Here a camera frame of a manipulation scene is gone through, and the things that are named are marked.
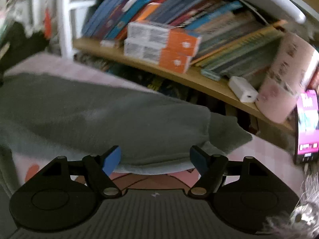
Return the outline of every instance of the smartphone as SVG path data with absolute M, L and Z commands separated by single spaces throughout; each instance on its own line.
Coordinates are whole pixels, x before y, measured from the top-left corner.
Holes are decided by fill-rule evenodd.
M 302 93 L 297 101 L 295 164 L 318 160 L 319 149 L 319 110 L 315 90 Z

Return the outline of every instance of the black ribbed surface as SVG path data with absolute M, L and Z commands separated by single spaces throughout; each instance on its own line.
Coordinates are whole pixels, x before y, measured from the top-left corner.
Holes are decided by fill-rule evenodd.
M 23 228 L 11 239 L 253 239 L 225 225 L 203 200 L 182 190 L 129 190 L 105 200 L 87 222 L 67 231 L 36 233 Z M 274 239 L 274 236 L 262 236 Z

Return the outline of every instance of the white charger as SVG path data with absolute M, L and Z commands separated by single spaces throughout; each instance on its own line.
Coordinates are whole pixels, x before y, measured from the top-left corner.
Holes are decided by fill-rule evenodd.
M 257 98 L 258 92 L 243 77 L 232 76 L 228 82 L 228 86 L 241 102 L 251 103 Z

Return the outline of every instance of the pink cylinder container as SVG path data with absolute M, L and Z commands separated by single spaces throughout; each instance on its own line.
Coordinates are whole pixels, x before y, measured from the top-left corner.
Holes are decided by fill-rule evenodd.
M 305 91 L 318 62 L 315 48 L 296 34 L 286 33 L 259 89 L 256 106 L 262 114 L 283 123 Z

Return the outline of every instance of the gray garment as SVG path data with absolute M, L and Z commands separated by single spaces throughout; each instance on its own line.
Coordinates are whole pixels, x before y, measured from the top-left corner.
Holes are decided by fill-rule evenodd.
M 203 106 L 45 74 L 5 77 L 0 105 L 0 145 L 5 152 L 80 160 L 119 145 L 119 172 L 181 171 L 192 167 L 192 145 L 209 154 L 227 154 L 252 139 L 236 118 Z

